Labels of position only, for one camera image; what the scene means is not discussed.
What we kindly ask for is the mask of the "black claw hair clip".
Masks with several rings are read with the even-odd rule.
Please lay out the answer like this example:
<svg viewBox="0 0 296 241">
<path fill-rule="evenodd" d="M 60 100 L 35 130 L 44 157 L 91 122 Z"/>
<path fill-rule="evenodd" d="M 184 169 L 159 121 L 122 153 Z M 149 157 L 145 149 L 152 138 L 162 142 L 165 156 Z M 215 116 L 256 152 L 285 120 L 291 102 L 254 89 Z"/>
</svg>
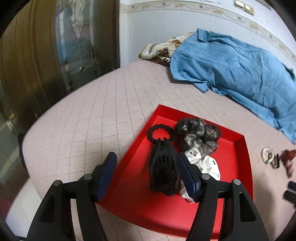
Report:
<svg viewBox="0 0 296 241">
<path fill-rule="evenodd" d="M 174 196 L 179 184 L 177 153 L 168 138 L 158 138 L 149 161 L 150 189 Z"/>
</svg>

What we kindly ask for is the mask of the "blue shirt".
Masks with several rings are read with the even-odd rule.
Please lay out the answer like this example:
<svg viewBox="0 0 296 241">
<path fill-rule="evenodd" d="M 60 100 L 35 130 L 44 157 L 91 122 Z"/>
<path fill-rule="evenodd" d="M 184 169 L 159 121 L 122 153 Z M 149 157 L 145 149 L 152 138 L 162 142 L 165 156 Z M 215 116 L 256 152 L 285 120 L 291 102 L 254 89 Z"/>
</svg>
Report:
<svg viewBox="0 0 296 241">
<path fill-rule="evenodd" d="M 174 80 L 229 96 L 295 143 L 295 73 L 271 52 L 197 29 L 173 53 Z"/>
</svg>

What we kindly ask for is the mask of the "black sheer polka-dot scrunchie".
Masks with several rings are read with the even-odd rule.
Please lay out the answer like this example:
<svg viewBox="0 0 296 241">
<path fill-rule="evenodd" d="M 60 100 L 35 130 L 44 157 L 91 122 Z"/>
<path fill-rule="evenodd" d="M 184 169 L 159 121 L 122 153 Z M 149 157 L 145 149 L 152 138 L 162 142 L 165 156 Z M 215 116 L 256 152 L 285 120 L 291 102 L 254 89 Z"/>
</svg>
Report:
<svg viewBox="0 0 296 241">
<path fill-rule="evenodd" d="M 201 157 L 213 154 L 218 148 L 221 130 L 200 118 L 182 118 L 175 125 L 176 142 L 184 151 L 196 148 Z"/>
</svg>

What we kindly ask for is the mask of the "small dark rhinestone clip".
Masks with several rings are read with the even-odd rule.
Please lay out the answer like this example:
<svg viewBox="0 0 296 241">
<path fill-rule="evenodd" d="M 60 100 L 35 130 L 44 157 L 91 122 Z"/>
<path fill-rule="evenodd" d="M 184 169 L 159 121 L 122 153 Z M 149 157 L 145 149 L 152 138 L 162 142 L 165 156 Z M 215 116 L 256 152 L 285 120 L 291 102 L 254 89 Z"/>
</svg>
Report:
<svg viewBox="0 0 296 241">
<path fill-rule="evenodd" d="M 273 169 L 278 169 L 280 167 L 280 156 L 275 154 L 274 159 L 270 162 Z"/>
</svg>

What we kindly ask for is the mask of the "pink quilted bedspread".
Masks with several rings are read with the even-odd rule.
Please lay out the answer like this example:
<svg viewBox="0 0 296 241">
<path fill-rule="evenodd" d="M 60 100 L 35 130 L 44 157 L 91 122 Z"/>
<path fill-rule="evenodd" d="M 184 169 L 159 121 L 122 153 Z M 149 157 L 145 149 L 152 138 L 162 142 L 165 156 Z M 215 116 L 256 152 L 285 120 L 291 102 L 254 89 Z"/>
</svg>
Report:
<svg viewBox="0 0 296 241">
<path fill-rule="evenodd" d="M 175 82 L 170 70 L 149 61 L 119 68 L 80 87 L 44 113 L 22 145 L 29 180 L 6 217 L 15 235 L 25 237 L 54 180 L 78 180 L 109 152 L 121 159 L 159 104 L 217 123 L 243 134 L 250 154 L 254 202 L 268 237 L 275 240 L 295 209 L 284 200 L 285 168 L 262 162 L 260 152 L 293 149 L 292 143 L 252 112 L 214 92 Z"/>
</svg>

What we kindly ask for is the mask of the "pink plaid scrunchie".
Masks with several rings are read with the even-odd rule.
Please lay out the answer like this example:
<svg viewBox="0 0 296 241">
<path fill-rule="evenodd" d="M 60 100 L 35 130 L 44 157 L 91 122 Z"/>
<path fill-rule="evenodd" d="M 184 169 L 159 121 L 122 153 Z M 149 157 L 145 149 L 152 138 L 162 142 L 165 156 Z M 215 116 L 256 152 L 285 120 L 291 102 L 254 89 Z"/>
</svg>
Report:
<svg viewBox="0 0 296 241">
<path fill-rule="evenodd" d="M 287 173 L 288 178 L 292 178 L 292 175 L 294 173 L 293 162 L 287 162 L 285 164 L 285 168 L 286 168 L 286 173 Z"/>
</svg>

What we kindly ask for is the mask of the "dark red scrunchie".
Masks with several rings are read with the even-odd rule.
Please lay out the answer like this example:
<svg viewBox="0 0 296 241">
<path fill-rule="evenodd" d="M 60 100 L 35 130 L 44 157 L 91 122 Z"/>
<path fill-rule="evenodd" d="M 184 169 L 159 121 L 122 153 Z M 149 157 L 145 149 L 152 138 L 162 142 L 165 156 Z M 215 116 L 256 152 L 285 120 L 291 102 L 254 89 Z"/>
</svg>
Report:
<svg viewBox="0 0 296 241">
<path fill-rule="evenodd" d="M 281 161 L 283 162 L 283 164 L 287 169 L 292 168 L 294 158 L 295 158 L 295 149 L 291 151 L 284 150 L 280 156 Z"/>
</svg>

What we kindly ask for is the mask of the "wall light switch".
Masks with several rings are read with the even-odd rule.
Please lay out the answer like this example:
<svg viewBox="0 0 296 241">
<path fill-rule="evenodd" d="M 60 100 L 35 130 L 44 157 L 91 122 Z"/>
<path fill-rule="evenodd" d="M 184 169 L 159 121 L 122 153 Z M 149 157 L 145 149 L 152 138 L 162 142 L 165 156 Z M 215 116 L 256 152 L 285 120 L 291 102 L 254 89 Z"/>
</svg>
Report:
<svg viewBox="0 0 296 241">
<path fill-rule="evenodd" d="M 246 13 L 252 15 L 252 16 L 254 15 L 254 8 L 251 7 L 250 5 L 247 5 L 247 4 L 245 4 L 245 3 L 241 2 L 241 1 L 235 0 L 234 1 L 234 6 L 236 8 L 239 8 L 239 9 L 243 10 L 244 12 L 246 12 Z"/>
</svg>

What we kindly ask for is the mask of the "white patterned scrunchie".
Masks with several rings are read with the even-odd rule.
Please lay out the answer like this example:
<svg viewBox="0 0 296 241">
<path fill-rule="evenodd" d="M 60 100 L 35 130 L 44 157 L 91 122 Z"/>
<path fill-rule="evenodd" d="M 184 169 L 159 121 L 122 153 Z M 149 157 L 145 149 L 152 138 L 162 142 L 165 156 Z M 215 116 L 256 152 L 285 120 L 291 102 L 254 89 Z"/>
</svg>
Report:
<svg viewBox="0 0 296 241">
<path fill-rule="evenodd" d="M 202 158 L 197 148 L 191 148 L 185 151 L 185 156 L 189 162 L 197 166 L 202 174 L 209 174 L 215 180 L 220 181 L 221 174 L 216 160 L 208 155 Z"/>
</svg>

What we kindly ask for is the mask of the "wooden glass-panel door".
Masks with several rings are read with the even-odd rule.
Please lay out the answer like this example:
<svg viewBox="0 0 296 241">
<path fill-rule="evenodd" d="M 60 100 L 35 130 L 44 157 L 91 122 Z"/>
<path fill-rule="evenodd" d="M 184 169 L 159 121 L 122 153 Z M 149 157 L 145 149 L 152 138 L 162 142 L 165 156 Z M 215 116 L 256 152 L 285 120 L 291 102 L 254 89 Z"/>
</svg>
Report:
<svg viewBox="0 0 296 241">
<path fill-rule="evenodd" d="M 1 1 L 1 211 L 29 178 L 32 126 L 41 191 L 86 140 L 89 94 L 72 93 L 119 67 L 119 1 Z"/>
</svg>

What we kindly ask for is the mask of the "floral patterned cloth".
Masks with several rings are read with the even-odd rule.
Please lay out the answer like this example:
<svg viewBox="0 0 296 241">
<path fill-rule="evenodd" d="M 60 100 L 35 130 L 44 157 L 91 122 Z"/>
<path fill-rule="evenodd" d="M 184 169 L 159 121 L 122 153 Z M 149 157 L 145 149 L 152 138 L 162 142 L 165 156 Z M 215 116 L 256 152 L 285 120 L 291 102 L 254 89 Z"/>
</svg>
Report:
<svg viewBox="0 0 296 241">
<path fill-rule="evenodd" d="M 163 66 L 170 66 L 171 57 L 174 51 L 194 32 L 185 35 L 172 37 L 164 43 L 148 44 L 138 54 L 138 58 L 148 60 Z"/>
</svg>

